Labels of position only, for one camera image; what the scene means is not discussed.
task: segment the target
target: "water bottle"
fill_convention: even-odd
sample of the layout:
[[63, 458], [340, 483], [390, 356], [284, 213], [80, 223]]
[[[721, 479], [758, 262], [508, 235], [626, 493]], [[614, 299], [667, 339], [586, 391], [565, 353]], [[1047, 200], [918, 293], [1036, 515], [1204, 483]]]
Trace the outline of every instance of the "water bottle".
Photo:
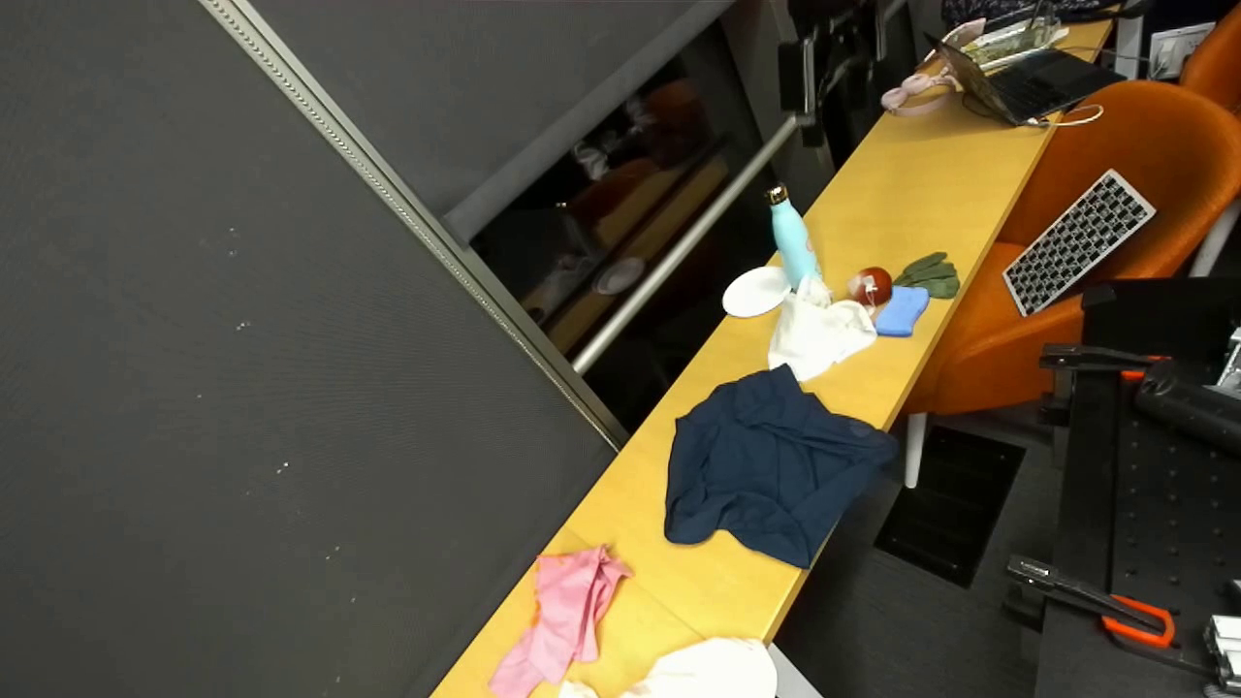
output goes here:
[[789, 289], [804, 289], [805, 281], [822, 284], [820, 255], [811, 249], [811, 229], [804, 213], [789, 201], [789, 192], [772, 188], [769, 207], [772, 207], [772, 237], [782, 255]]

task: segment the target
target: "dark blue clothing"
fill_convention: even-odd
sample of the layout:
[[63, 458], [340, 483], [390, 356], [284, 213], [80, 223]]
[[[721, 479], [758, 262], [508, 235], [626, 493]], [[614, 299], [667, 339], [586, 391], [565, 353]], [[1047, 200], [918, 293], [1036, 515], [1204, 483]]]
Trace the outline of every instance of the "dark blue clothing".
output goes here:
[[892, 461], [892, 434], [830, 414], [778, 365], [721, 383], [676, 425], [665, 536], [703, 545], [727, 528], [752, 552], [811, 567]]

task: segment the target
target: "yellow table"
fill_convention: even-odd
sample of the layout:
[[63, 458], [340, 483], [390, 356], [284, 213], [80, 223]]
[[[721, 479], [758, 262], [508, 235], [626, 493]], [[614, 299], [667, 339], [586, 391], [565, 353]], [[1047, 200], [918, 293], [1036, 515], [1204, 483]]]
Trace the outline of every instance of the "yellow table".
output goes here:
[[[1074, 28], [1064, 52], [1091, 55], [1104, 30], [1110, 23]], [[1002, 129], [957, 100], [918, 117], [883, 117], [805, 209], [825, 284], [842, 294], [858, 267], [898, 273], [937, 249], [968, 289], [1047, 138], [1047, 129]], [[953, 303], [930, 303], [915, 339], [877, 343], [804, 390], [830, 412], [887, 431], [951, 309]], [[805, 571], [758, 554], [727, 531], [699, 547], [665, 541], [676, 419], [716, 383], [769, 369], [772, 326], [774, 313], [721, 322], [547, 547], [547, 554], [608, 547], [633, 567], [604, 616], [601, 660], [571, 670], [601, 698], [641, 683], [672, 649], [710, 637], [772, 640], [804, 590]], [[522, 578], [437, 695], [481, 698], [493, 668], [531, 622], [534, 594]]]

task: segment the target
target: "pink towel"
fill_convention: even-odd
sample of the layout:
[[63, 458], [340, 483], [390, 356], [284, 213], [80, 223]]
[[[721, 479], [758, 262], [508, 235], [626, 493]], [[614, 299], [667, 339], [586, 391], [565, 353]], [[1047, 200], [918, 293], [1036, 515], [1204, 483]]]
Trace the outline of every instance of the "pink towel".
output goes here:
[[540, 622], [521, 637], [493, 675], [493, 695], [526, 698], [540, 683], [561, 683], [571, 662], [597, 660], [597, 626], [627, 571], [604, 552], [540, 560]]

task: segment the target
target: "laptop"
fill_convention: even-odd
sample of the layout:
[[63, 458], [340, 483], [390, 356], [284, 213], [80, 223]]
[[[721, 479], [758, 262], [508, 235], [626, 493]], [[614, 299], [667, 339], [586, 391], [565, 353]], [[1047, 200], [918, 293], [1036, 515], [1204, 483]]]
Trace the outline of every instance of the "laptop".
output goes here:
[[1064, 52], [1019, 57], [1002, 73], [984, 73], [966, 52], [951, 42], [937, 42], [937, 52], [953, 66], [966, 97], [973, 97], [984, 113], [1002, 117], [1006, 126], [1033, 126], [1121, 81], [1121, 73]]

